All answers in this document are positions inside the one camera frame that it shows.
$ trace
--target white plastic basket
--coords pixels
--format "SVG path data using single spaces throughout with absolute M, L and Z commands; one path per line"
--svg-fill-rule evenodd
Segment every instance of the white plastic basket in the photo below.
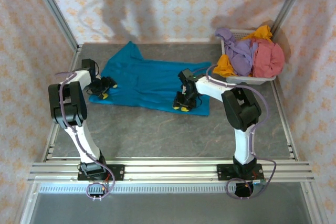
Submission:
M 254 30 L 240 30 L 240 29 L 230 29 L 231 33 L 235 36 L 236 40 L 241 40 L 245 38 L 250 33 L 253 33 Z M 222 54 L 225 55 L 224 41 L 220 40 L 222 44 Z M 248 76 L 229 76 L 226 77 L 226 82 L 239 84 L 245 82 L 247 84 L 261 85 L 266 81 L 273 81 L 276 76 L 272 78 L 257 78 L 257 77 L 248 77 Z

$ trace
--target floral wall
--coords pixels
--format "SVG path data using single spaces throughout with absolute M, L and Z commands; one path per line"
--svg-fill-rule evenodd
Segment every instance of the floral wall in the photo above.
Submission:
M 78 43 L 208 42 L 215 28 L 258 27 L 285 0 L 56 0 Z
M 48 85 L 73 52 L 43 0 L 0 0 L 0 216 L 13 223 L 51 118 Z
M 297 0 L 278 41 L 287 57 L 280 83 L 290 129 L 336 223 L 336 1 Z

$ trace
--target orange cloth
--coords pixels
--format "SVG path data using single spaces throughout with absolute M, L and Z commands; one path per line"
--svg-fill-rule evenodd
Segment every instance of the orange cloth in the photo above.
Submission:
M 214 68 L 213 73 L 216 73 L 222 77 L 238 76 L 235 74 L 227 55 L 222 55 L 217 65 L 218 66 Z
M 272 33 L 270 32 L 271 28 L 268 25 L 260 26 L 254 33 L 247 35 L 244 39 L 265 39 L 269 42 L 272 42 L 271 37 Z

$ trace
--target pile of clothes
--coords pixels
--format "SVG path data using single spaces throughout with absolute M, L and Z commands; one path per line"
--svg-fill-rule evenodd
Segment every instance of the pile of clothes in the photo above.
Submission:
M 282 72 L 285 55 L 282 48 L 271 41 L 269 26 L 261 26 L 239 41 L 228 28 L 217 29 L 215 35 L 224 41 L 225 54 L 213 73 L 222 77 L 272 78 Z

